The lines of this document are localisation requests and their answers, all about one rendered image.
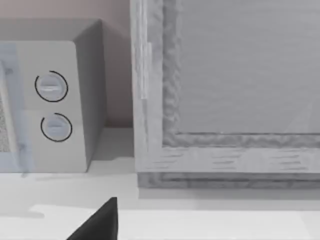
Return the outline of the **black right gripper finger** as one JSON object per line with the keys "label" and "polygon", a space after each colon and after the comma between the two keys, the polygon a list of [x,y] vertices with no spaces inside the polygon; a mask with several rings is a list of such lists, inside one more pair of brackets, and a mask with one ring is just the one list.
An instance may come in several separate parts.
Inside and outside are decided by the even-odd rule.
{"label": "black right gripper finger", "polygon": [[111,197],[66,240],[118,240],[118,199]]}

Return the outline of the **grey cabinet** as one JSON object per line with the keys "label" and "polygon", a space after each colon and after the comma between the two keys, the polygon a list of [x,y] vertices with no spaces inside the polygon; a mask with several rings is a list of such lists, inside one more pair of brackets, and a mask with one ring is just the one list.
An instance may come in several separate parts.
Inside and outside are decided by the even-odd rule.
{"label": "grey cabinet", "polygon": [[180,133],[180,1],[130,0],[140,188],[320,189],[320,134]]}

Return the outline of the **pale microwave knob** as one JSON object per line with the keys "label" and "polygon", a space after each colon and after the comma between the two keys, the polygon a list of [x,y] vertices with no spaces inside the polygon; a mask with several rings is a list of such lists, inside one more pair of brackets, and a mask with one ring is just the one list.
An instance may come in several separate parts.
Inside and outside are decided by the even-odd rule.
{"label": "pale microwave knob", "polygon": [[40,130],[48,140],[62,143],[71,137],[73,125],[65,115],[55,112],[41,119]]}
{"label": "pale microwave knob", "polygon": [[38,96],[49,103],[62,101],[69,91],[65,77],[53,70],[46,74],[38,75],[34,81],[34,88]]}

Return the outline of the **pale microwave oven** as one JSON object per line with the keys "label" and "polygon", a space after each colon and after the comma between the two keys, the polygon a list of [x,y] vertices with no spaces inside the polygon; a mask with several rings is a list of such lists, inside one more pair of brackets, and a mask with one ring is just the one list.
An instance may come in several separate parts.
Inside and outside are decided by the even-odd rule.
{"label": "pale microwave oven", "polygon": [[[34,168],[31,173],[84,173],[106,121],[103,25],[87,18],[0,18],[0,41],[15,43],[24,87],[27,130]],[[47,102],[35,90],[39,75],[56,71],[68,84],[67,96]],[[41,120],[65,115],[72,135],[53,142]]]}

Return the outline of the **pale blue microwave door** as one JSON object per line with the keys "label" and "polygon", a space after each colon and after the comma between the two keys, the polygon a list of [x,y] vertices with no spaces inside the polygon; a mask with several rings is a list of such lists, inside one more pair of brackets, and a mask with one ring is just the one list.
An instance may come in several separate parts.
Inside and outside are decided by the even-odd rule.
{"label": "pale blue microwave door", "polygon": [[16,44],[0,41],[0,173],[34,169],[31,139]]}

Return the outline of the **grey cabinet door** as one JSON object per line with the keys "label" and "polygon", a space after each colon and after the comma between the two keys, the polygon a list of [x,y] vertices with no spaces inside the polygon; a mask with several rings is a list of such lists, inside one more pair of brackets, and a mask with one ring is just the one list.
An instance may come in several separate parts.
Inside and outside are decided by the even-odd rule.
{"label": "grey cabinet door", "polygon": [[320,148],[320,0],[163,0],[163,145]]}

